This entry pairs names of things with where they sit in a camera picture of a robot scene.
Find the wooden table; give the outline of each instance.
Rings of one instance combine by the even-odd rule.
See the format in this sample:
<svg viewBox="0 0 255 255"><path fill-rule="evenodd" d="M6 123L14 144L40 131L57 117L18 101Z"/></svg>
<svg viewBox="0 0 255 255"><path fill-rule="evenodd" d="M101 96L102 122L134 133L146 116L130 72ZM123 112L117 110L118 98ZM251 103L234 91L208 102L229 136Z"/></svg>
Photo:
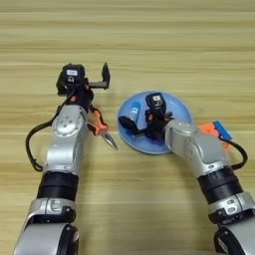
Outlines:
<svg viewBox="0 0 255 255"><path fill-rule="evenodd" d="M131 149L116 117L126 98L157 89L183 100L198 125L221 120L249 153L238 176L255 195L254 11L252 0L1 0L0 254L11 254L37 193L41 174L24 140L62 101L55 87L62 66L84 64L94 81L104 61L111 88L96 91L95 104L119 151L87 141L77 199L81 254L210 254L215 227L192 170L173 154ZM50 138L49 129L33 138L41 162ZM240 160L234 149L230 156Z"/></svg>

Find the pliers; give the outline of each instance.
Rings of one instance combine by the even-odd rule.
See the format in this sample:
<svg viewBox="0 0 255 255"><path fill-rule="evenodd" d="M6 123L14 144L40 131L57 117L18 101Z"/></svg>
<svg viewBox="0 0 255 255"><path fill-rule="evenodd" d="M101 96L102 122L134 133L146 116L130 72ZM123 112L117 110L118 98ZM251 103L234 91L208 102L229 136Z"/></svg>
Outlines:
<svg viewBox="0 0 255 255"><path fill-rule="evenodd" d="M99 109L95 108L93 105L90 105L90 111L96 116L98 125L95 126L93 124L88 124L89 130L92 131L95 136L100 135L113 149L117 150L118 147L117 147L114 139L108 133L109 127L104 122L102 114L99 111Z"/></svg>

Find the blue plate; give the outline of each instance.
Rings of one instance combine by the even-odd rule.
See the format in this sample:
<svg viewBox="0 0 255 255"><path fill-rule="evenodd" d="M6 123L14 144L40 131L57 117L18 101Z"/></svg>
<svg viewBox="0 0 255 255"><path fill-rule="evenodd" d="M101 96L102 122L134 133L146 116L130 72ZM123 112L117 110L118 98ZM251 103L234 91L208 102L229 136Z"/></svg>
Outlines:
<svg viewBox="0 0 255 255"><path fill-rule="evenodd" d="M155 91L142 92L127 99L119 109L118 117L128 117L132 103L139 102L140 110L137 119L137 126L139 129L146 128L145 111L148 110L148 106L146 104L145 97L151 93L155 93ZM175 119L187 121L190 124L192 123L192 116L187 106L182 101L167 93L162 93L162 95L166 101L167 111L172 112ZM164 154L170 152L170 149L167 148L165 144L159 144L146 136L133 137L124 127L122 127L118 120L117 122L118 131L122 139L131 147L149 154Z"/></svg>

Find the robotic arm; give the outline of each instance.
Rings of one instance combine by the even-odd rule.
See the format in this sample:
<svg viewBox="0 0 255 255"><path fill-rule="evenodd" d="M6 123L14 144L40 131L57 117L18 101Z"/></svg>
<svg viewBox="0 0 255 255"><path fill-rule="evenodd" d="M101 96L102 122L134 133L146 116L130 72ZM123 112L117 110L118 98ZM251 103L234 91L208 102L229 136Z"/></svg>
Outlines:
<svg viewBox="0 0 255 255"><path fill-rule="evenodd" d="M107 64L103 67L102 75L102 82L89 83L82 65L65 66L57 88L59 96L67 96L66 103L57 110L51 122L32 129L52 126L53 137L44 167L36 162L27 146L34 168L42 171L43 176L37 198L31 202L14 255L78 254L79 232L72 223L76 218L75 200L89 133L88 111L94 98L92 88L109 87ZM27 145L33 133L28 135Z"/></svg>
<svg viewBox="0 0 255 255"><path fill-rule="evenodd" d="M193 169L208 202L208 216L218 230L216 252L255 254L255 202L243 191L219 138L177 120L165 127L165 143Z"/></svg>

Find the black cable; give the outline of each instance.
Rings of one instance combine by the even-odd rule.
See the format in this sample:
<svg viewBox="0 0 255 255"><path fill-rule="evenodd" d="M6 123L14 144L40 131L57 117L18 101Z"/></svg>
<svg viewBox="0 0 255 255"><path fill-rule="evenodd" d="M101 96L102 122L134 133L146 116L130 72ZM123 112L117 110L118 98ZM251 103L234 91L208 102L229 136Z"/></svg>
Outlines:
<svg viewBox="0 0 255 255"><path fill-rule="evenodd" d="M36 127L32 128L27 137L26 137L26 151L27 151L27 154L28 154L28 158L32 164L32 166L34 167L34 169L36 171L42 171L43 170L43 166L37 162L37 159L33 156L32 152L31 152L31 149L30 149L30 139L31 137L38 131L44 129L44 128L47 128L47 127L50 127L54 121L54 119L58 116L58 114L60 113L60 110L62 109L62 107L71 99L71 97L74 95L76 90L72 90L71 93L68 95L68 97L64 100L64 102L58 106L57 110L56 110L56 113L54 114L54 116L48 121L48 122L45 122L43 124L40 124L40 125L37 125Z"/></svg>
<svg viewBox="0 0 255 255"><path fill-rule="evenodd" d="M245 151L245 149L244 149L241 145L237 144L236 142L234 142L234 141L232 141L232 140L224 139L224 138L222 138L222 137L220 137L219 139L222 140L222 141L225 141L225 142L229 143L230 145L232 145L233 147L235 147L235 148L241 153L241 155L242 155L242 157L243 157L242 162L233 164L233 165L231 165L231 167L232 167L233 170L237 170L237 169L242 168L242 167L245 165L245 163L247 162L247 160L248 160L248 154L247 154L247 152Z"/></svg>

